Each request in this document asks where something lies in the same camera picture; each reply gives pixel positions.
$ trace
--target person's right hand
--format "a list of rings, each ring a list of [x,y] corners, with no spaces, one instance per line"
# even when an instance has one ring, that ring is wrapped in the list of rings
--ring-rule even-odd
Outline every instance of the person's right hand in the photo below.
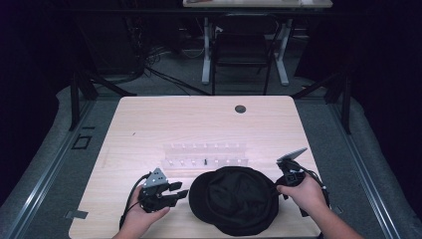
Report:
[[[296,204],[306,212],[313,208],[326,207],[319,184],[307,173],[301,184],[295,187],[278,185],[277,190],[293,198]]]

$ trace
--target black hat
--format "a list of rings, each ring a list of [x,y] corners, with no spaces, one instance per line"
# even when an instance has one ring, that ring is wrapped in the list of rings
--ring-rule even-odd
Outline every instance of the black hat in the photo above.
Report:
[[[250,167],[226,166],[199,175],[189,205],[200,220],[231,236],[257,235],[279,213],[275,183]]]

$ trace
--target person's left hand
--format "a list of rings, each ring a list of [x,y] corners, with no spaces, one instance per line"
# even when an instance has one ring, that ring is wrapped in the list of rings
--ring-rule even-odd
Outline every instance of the person's left hand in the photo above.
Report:
[[[137,196],[139,195],[141,187],[142,186],[137,186],[133,191],[133,195],[130,199],[130,205],[138,203]],[[120,228],[120,231],[115,234],[113,238],[139,238],[148,230],[152,223],[162,218],[169,211],[169,207],[164,207],[159,211],[147,213],[139,205],[134,205],[127,212],[126,218]]]

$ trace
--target table leg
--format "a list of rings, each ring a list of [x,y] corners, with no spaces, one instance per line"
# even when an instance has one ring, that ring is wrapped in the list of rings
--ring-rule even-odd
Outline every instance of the table leg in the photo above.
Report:
[[[286,73],[285,64],[283,63],[283,56],[286,52],[286,46],[288,45],[290,32],[292,29],[292,19],[289,19],[287,23],[284,23],[282,26],[282,32],[281,32],[281,38],[282,38],[282,44],[280,46],[279,53],[276,53],[276,65],[277,70],[279,71],[280,81],[283,86],[289,85],[289,79],[288,75]]]
[[[204,66],[202,68],[202,84],[210,83],[211,59],[210,59],[210,32],[208,18],[204,19]]]

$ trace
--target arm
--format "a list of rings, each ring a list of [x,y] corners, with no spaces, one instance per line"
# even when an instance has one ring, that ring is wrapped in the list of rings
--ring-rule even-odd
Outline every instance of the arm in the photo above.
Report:
[[[146,213],[139,205],[137,205],[137,196],[140,188],[141,186],[136,187],[130,199],[130,205],[136,205],[127,212],[126,219],[124,220],[120,231],[112,237],[113,239],[139,238],[148,230],[152,223],[162,218],[170,210],[169,207],[164,207],[159,211]]]
[[[362,238],[326,206],[319,185],[308,174],[298,186],[279,185],[277,190],[291,196],[310,215],[326,238]]]

